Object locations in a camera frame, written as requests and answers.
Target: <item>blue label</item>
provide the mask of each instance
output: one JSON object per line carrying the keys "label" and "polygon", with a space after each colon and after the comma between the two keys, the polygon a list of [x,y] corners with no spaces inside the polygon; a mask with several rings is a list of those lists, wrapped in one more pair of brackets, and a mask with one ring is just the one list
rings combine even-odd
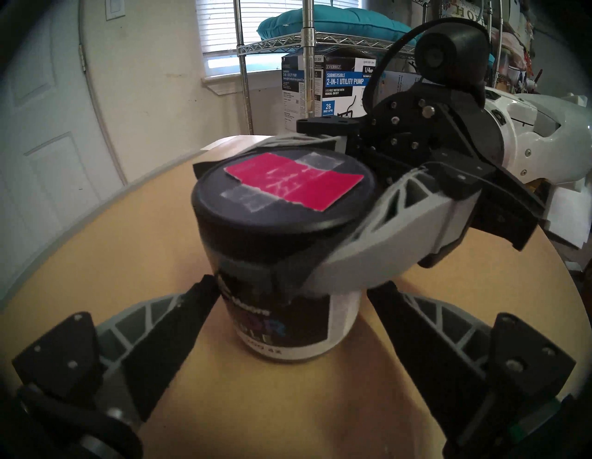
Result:
{"label": "blue label", "polygon": [[323,116],[335,115],[335,101],[323,101]]}
{"label": "blue label", "polygon": [[282,70],[284,81],[302,81],[304,82],[304,70]]}
{"label": "blue label", "polygon": [[362,72],[326,72],[325,87],[332,86],[366,86],[370,80],[370,75]]}

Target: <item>window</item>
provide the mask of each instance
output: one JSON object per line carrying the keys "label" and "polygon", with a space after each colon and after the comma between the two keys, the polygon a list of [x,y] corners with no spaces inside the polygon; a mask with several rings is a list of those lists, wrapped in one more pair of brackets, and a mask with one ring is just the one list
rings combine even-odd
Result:
{"label": "window", "polygon": [[[361,0],[315,0],[316,5],[338,8],[360,8]],[[204,54],[207,76],[228,75],[239,72],[236,56],[236,32],[232,0],[196,0],[197,20],[200,28],[201,50]],[[302,8],[302,0],[242,0],[243,38],[246,44],[260,41],[259,24],[270,17],[291,9]],[[283,54],[254,54],[246,57],[247,71],[276,70],[281,68]]]}

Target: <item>door hinge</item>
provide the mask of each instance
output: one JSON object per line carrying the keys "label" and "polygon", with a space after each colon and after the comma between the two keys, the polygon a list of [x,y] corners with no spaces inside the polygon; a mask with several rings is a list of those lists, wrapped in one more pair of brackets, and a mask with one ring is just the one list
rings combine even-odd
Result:
{"label": "door hinge", "polygon": [[80,56],[80,65],[82,66],[82,71],[86,72],[86,60],[84,58],[84,49],[82,48],[81,44],[78,45],[78,55]]}

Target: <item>white door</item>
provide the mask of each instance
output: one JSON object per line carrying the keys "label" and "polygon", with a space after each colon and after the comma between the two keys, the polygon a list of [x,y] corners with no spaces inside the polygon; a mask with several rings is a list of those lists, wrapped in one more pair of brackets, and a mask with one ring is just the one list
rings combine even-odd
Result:
{"label": "white door", "polygon": [[123,186],[78,44],[78,0],[56,1],[1,75],[0,298],[31,256]]}

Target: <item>teal cushion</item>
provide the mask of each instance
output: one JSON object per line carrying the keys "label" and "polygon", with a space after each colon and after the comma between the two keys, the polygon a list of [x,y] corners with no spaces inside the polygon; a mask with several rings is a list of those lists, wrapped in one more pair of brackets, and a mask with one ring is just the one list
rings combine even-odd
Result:
{"label": "teal cushion", "polygon": [[[378,40],[396,41],[411,28],[384,14],[359,8],[314,6],[314,28],[318,32],[357,35]],[[298,33],[302,30],[302,8],[286,11],[259,24],[262,40]]]}

